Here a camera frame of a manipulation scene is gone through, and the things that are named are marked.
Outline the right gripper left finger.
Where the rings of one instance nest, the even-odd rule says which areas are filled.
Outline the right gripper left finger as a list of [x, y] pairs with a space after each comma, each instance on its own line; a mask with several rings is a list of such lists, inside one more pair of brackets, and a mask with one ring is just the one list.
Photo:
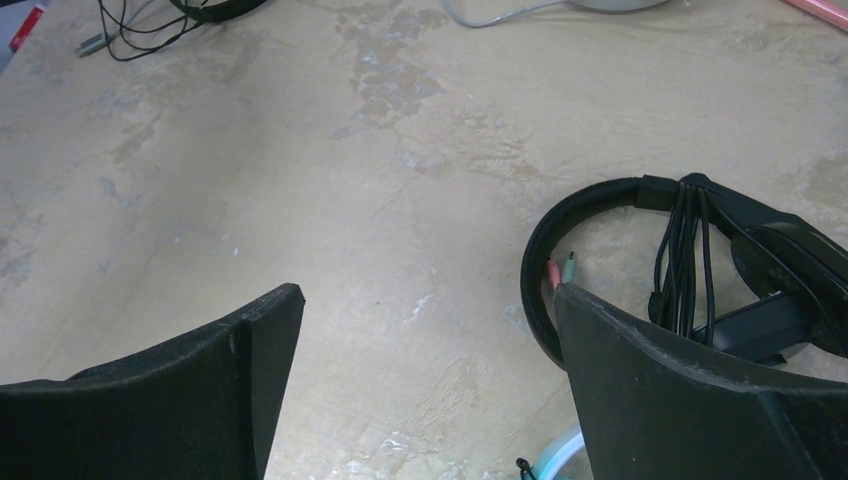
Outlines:
[[305, 298], [283, 284], [206, 325], [62, 380], [1, 389], [5, 479], [260, 479]]

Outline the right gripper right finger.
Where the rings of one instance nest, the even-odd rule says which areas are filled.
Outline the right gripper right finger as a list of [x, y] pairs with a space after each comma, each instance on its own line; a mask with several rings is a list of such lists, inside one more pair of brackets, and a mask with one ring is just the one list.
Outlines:
[[761, 366], [573, 284], [555, 314], [598, 479], [843, 479], [847, 387]]

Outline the teal cat-ear headphones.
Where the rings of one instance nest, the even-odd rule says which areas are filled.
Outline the teal cat-ear headphones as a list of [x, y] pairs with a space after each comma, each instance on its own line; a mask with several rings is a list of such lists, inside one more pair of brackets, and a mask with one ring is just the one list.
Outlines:
[[585, 439], [579, 424], [554, 439], [540, 454], [535, 464], [524, 458], [516, 459], [521, 480], [553, 480], [578, 453], [585, 449]]

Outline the black headset with microphone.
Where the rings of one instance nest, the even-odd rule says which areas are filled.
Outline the black headset with microphone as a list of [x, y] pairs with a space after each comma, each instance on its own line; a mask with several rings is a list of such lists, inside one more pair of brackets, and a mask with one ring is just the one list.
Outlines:
[[[520, 291], [529, 328], [556, 365], [564, 365], [561, 344], [541, 292], [549, 256], [583, 221], [627, 206], [669, 216], [648, 301], [654, 325], [766, 365], [779, 364], [782, 351], [800, 343], [846, 355], [845, 249], [794, 214], [692, 173], [679, 180], [603, 181], [561, 200], [536, 225], [523, 254]], [[715, 310], [712, 229], [730, 241], [734, 266], [756, 296], [724, 315]]]

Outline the black over-ear headphones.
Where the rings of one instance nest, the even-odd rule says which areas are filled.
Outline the black over-ear headphones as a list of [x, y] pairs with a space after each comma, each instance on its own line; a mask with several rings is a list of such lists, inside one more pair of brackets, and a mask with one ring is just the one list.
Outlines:
[[265, 0], [99, 1], [99, 31], [82, 40], [74, 55], [82, 59], [106, 52], [116, 62], [133, 62], [199, 29], [247, 16], [265, 4]]

